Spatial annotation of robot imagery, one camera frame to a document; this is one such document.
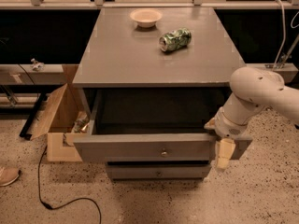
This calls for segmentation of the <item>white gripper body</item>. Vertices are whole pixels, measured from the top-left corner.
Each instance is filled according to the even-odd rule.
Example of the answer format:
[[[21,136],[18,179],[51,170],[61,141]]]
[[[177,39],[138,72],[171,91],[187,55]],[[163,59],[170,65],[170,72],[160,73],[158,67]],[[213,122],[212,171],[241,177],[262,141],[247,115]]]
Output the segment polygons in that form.
[[[248,118],[245,111],[221,107],[214,117],[215,132],[221,138],[236,139],[247,129]]]

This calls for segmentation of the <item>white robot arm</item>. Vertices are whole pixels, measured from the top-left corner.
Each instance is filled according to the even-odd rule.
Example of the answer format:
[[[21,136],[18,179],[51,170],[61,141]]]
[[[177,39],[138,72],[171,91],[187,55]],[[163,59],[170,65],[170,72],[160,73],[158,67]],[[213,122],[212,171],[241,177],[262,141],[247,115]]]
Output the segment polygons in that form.
[[[232,73],[230,89],[228,100],[204,126],[219,137],[215,145],[215,167],[219,171],[228,167],[236,140],[247,129],[250,119],[266,107],[299,125],[299,90],[286,86],[279,73],[242,67]]]

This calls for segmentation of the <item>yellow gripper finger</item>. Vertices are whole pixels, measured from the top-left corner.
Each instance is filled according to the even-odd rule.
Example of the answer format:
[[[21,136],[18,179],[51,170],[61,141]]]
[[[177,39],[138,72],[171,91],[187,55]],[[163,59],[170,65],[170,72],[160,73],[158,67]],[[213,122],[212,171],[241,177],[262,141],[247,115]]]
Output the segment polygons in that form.
[[[220,141],[216,142],[215,151],[216,168],[219,170],[225,170],[235,152],[235,141],[230,138],[222,138]]]
[[[206,130],[214,130],[215,129],[215,119],[212,118],[209,122],[204,125]]]

